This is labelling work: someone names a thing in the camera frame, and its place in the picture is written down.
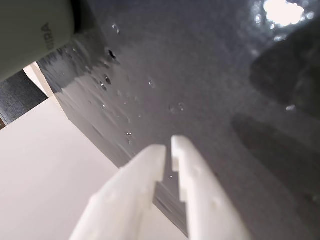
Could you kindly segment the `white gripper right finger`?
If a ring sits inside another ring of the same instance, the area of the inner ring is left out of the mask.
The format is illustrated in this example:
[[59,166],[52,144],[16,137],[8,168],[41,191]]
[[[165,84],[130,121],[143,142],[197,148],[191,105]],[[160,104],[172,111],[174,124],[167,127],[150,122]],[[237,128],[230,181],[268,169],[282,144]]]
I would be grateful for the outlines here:
[[171,155],[172,170],[179,178],[179,199],[186,206],[188,238],[250,240],[237,209],[194,144],[174,135]]

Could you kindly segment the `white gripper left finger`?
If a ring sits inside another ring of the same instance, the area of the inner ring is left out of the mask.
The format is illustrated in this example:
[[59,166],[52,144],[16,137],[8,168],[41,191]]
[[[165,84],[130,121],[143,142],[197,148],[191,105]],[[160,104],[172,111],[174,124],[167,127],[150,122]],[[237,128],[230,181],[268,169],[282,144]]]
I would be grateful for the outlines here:
[[165,164],[164,145],[139,152],[90,197],[70,239],[138,240]]

